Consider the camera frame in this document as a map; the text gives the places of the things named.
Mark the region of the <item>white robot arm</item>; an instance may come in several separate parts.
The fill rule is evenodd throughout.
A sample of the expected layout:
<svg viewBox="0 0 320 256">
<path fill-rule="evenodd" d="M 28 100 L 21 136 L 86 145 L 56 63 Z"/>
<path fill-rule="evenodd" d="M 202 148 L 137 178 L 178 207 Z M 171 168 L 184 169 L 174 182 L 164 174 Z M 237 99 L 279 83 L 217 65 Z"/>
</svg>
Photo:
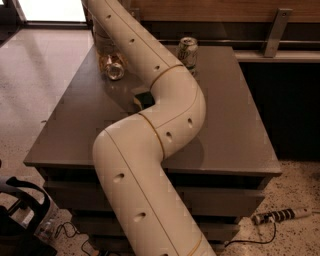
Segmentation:
<svg viewBox="0 0 320 256">
<path fill-rule="evenodd" d="M 135 255 L 216 256 L 161 167 L 199 133 L 201 88 L 119 0 L 81 1 L 155 100 L 105 128 L 93 145 L 100 184 Z"/>
</svg>

